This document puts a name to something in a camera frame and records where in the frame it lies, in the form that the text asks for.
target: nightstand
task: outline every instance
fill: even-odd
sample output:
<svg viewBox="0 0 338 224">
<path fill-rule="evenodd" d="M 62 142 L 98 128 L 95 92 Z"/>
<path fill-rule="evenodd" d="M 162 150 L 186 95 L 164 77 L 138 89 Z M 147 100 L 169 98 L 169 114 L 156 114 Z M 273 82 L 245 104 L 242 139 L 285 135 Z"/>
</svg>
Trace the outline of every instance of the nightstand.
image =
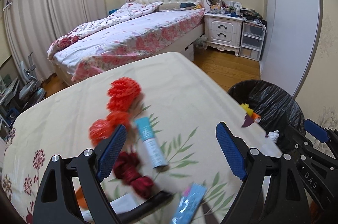
<svg viewBox="0 0 338 224">
<path fill-rule="evenodd" d="M 225 14 L 205 14 L 205 35 L 207 45 L 219 51 L 235 51 L 239 56 L 243 18 Z"/>
</svg>

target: metal bolt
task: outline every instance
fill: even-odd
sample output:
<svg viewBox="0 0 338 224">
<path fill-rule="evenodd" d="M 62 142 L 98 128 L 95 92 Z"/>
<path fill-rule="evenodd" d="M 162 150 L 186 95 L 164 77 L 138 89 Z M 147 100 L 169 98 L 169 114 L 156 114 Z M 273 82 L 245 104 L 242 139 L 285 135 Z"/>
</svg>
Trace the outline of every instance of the metal bolt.
<svg viewBox="0 0 338 224">
<path fill-rule="evenodd" d="M 58 161 L 60 159 L 60 157 L 58 156 L 58 155 L 54 155 L 53 157 L 52 157 L 52 161 L 53 162 L 56 162 L 56 161 Z"/>
<path fill-rule="evenodd" d="M 250 150 L 250 153 L 251 153 L 252 155 L 259 155 L 259 150 L 257 150 L 257 149 L 251 149 L 251 150 Z"/>
<path fill-rule="evenodd" d="M 91 150 L 91 149 L 85 150 L 85 151 L 83 152 L 83 154 L 84 154 L 85 156 L 90 156 L 90 155 L 92 155 L 92 153 L 93 153 L 93 150 Z"/>
<path fill-rule="evenodd" d="M 291 160 L 291 156 L 287 153 L 284 154 L 283 157 L 284 157 L 285 160 Z"/>
</svg>

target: black trash can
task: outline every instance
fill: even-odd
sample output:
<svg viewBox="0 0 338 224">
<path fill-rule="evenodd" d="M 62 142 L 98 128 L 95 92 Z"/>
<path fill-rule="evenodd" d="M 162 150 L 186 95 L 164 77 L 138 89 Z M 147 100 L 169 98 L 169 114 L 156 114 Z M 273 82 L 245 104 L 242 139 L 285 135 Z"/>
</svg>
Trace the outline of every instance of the black trash can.
<svg viewBox="0 0 338 224">
<path fill-rule="evenodd" d="M 295 149 L 284 137 L 283 132 L 288 125 L 305 135 L 303 112 L 293 97 L 282 88 L 263 80 L 246 80 L 232 86 L 228 94 L 239 104 L 249 104 L 261 116 L 259 125 L 267 134 L 279 130 L 277 146 L 283 153 Z"/>
</svg>

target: floral tablecloth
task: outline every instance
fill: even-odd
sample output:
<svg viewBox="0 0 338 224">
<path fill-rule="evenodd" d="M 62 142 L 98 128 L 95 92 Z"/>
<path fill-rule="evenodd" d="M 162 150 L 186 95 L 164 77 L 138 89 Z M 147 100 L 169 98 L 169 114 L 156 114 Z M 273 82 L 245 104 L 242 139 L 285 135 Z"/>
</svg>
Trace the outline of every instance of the floral tablecloth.
<svg viewBox="0 0 338 224">
<path fill-rule="evenodd" d="M 8 141 L 3 187 L 19 214 L 32 223 L 38 185 L 50 158 L 78 156 L 92 147 L 88 128 L 108 111 L 109 84 L 123 76 L 138 81 L 144 107 L 158 142 L 170 163 L 158 173 L 151 168 L 141 141 L 135 143 L 140 172 L 163 190 L 176 193 L 173 201 L 140 224 L 169 223 L 180 193 L 192 182 L 208 188 L 193 223 L 218 224 L 226 215 L 241 181 L 235 177 L 216 139 L 216 125 L 224 121 L 234 135 L 264 154 L 280 156 L 265 131 L 252 124 L 242 128 L 245 111 L 209 76 L 179 53 L 166 53 L 118 67 L 75 84 L 21 114 Z M 79 182 L 74 179 L 77 189 Z M 132 193 L 110 174 L 102 183 L 109 200 Z M 138 203 L 144 202 L 134 195 Z"/>
</svg>

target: nightstand drawer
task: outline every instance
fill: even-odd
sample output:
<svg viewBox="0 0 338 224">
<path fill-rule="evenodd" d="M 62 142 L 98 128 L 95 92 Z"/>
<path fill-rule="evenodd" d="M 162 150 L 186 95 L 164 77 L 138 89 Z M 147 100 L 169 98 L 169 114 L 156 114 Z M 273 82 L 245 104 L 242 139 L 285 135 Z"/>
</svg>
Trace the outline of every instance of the nightstand drawer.
<svg viewBox="0 0 338 224">
<path fill-rule="evenodd" d="M 211 31 L 212 38 L 231 42 L 233 40 L 233 34 L 231 32 L 224 32 L 224 31 Z"/>
<path fill-rule="evenodd" d="M 212 31 L 220 31 L 220 32 L 229 32 L 233 33 L 235 30 L 234 24 L 230 21 L 226 20 L 213 20 L 211 22 Z"/>
</svg>

